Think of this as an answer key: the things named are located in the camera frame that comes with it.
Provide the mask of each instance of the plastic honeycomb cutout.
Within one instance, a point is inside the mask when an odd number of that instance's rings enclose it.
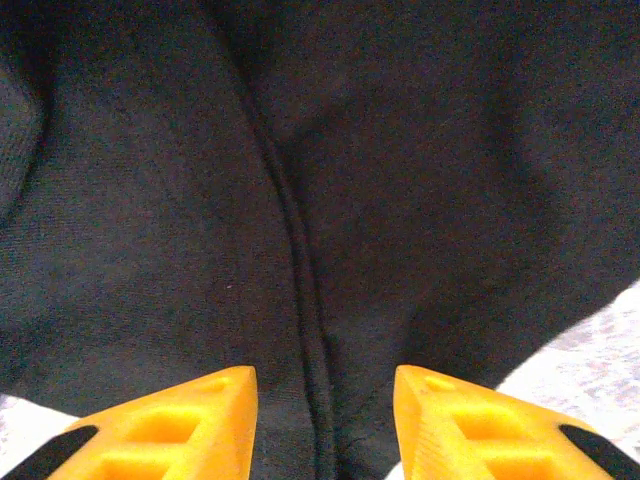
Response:
[[[253,367],[233,367],[83,418],[98,433],[50,480],[246,480],[258,412]]]
[[[611,479],[559,430],[571,417],[431,370],[396,371],[405,480]]]

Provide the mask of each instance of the black fabric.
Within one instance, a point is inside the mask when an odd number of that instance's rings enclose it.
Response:
[[[42,134],[43,110],[0,39],[0,224],[20,195]]]
[[[399,363],[495,386],[637,278],[637,7],[94,3],[21,20],[8,393],[252,364],[252,478],[381,479]]]

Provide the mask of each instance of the yellow 3d-printed part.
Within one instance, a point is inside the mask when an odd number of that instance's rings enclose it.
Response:
[[[431,370],[398,367],[394,416],[405,480],[611,479],[558,429],[588,425]]]
[[[256,374],[234,367],[110,408],[69,430],[98,433],[50,480],[246,480]]]

